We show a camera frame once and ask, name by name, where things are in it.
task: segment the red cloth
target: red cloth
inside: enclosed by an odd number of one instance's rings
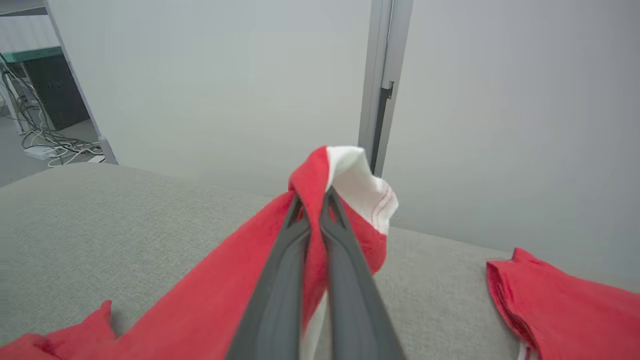
[[[640,294],[567,275],[522,249],[486,269],[502,318],[539,359],[640,359]]]
[[[0,349],[0,359],[223,359],[296,192],[312,228],[303,284],[306,328],[326,289],[319,216],[329,170],[326,147],[314,151],[291,175],[288,192],[231,234],[120,338],[114,340],[111,303],[105,302],[79,325],[47,337],[23,336]],[[364,256],[377,272],[386,256],[386,236],[344,205]]]

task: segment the red towel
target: red towel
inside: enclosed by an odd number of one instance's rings
[[[323,321],[323,309],[316,311],[327,281],[319,216],[331,185],[342,197],[371,271],[377,272],[386,256],[395,195],[371,175],[362,149],[322,147],[291,175],[288,192],[231,234],[120,338],[114,339],[109,328],[111,303],[105,302],[79,325],[46,337],[28,334],[0,348],[0,359],[223,359],[296,192],[312,229],[303,284],[308,357],[319,327],[307,325],[312,318],[320,326]]]
[[[567,275],[522,249],[486,270],[502,318],[538,359],[640,359],[640,294]]]

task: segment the white wall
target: white wall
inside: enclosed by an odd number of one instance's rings
[[[640,2],[416,1],[395,225],[640,276]]]
[[[357,144],[371,0],[50,0],[121,165],[273,195]]]
[[[0,17],[0,53],[60,46],[49,16]]]

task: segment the gray couch cushion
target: gray couch cushion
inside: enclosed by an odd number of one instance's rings
[[[395,227],[387,246],[376,283],[409,359],[517,358],[485,278],[486,261],[509,254]],[[316,360],[331,358],[329,327]]]
[[[105,299],[123,333],[269,200],[87,163],[0,188],[0,343],[80,322]],[[507,257],[391,229],[376,281],[410,359],[515,359],[484,278],[487,259]],[[316,359],[330,358],[328,331]]]

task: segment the gray floor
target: gray floor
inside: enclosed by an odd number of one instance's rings
[[[60,132],[71,138],[88,142],[98,141],[98,135],[90,120],[70,126]],[[24,149],[20,145],[22,137],[18,134],[12,119],[0,117],[0,187],[48,169],[47,164],[50,160],[38,160],[24,153]],[[73,162],[87,161],[92,157],[93,155],[80,154]]]

